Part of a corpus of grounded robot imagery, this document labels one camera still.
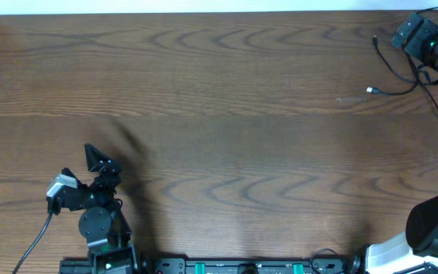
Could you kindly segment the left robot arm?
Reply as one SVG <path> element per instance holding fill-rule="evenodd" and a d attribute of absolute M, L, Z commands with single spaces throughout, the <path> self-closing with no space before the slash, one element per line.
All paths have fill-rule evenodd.
<path fill-rule="evenodd" d="M 58 215 L 63 209 L 83 212 L 78 229 L 87 242 L 87 259 L 62 260 L 59 272 L 139 273 L 135 246 L 129 243 L 132 230 L 122 213 L 122 201 L 115 198 L 122 166 L 91 144 L 86 144 L 84 151 L 87 169 L 97 174 L 93 183 L 82 183 L 64 168 L 46 191 L 48 213 Z"/>

